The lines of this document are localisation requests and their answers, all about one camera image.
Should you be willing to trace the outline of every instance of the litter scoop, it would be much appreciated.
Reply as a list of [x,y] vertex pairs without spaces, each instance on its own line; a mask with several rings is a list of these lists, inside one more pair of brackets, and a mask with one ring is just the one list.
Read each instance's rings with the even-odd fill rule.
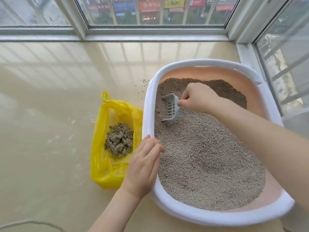
[[162,100],[168,106],[168,117],[163,119],[162,121],[169,121],[169,120],[177,119],[178,114],[179,114],[179,108],[180,108],[180,106],[177,105],[177,102],[179,101],[178,97],[175,94],[171,93],[171,94],[163,96]]

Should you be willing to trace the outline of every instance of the window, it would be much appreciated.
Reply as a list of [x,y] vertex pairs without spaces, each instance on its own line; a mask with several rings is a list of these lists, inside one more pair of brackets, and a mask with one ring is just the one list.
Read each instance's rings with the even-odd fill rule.
[[1,25],[70,26],[54,0],[0,0]]
[[257,42],[283,115],[309,107],[309,0],[293,0]]
[[219,25],[238,0],[76,0],[89,26]]

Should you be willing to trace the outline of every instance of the clumped cat litter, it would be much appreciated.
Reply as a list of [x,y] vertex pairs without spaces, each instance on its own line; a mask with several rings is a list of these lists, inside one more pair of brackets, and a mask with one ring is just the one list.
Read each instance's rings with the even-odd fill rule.
[[110,132],[107,132],[105,149],[110,150],[116,157],[122,157],[133,150],[133,130],[124,123],[118,123],[110,126]]
[[181,108],[175,121],[166,117],[162,96],[181,97],[191,82],[210,86],[219,96],[247,108],[246,97],[223,80],[170,78],[158,86],[154,135],[166,148],[160,156],[159,179],[174,199],[206,210],[242,207],[258,197],[265,169],[253,153],[211,115]]

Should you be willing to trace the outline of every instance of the litter box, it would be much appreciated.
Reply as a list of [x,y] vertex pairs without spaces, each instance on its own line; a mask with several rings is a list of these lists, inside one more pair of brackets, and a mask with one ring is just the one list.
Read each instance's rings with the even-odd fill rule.
[[[155,100],[158,85],[168,78],[222,79],[246,96],[247,109],[283,126],[272,94],[262,75],[251,68],[225,60],[194,59],[171,63],[161,68],[150,81],[144,105],[142,138],[154,136]],[[263,192],[252,203],[226,211],[198,209],[173,199],[163,188],[159,177],[152,192],[158,206],[183,220],[213,226],[245,226],[265,222],[286,214],[294,200],[268,170]]]

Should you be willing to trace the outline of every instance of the cable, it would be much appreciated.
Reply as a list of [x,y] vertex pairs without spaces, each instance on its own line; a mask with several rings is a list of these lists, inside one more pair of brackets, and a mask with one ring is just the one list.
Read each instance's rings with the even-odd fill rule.
[[40,222],[40,221],[31,221],[31,220],[24,220],[24,221],[8,223],[8,224],[0,226],[0,230],[6,229],[6,228],[10,228],[10,227],[13,227],[13,226],[21,226],[21,225],[24,225],[24,224],[46,225],[46,226],[50,226],[52,228],[55,228],[55,229],[57,229],[57,230],[59,230],[61,232],[65,232],[64,229],[62,229],[61,227],[56,226],[56,225],[54,225],[52,223]]

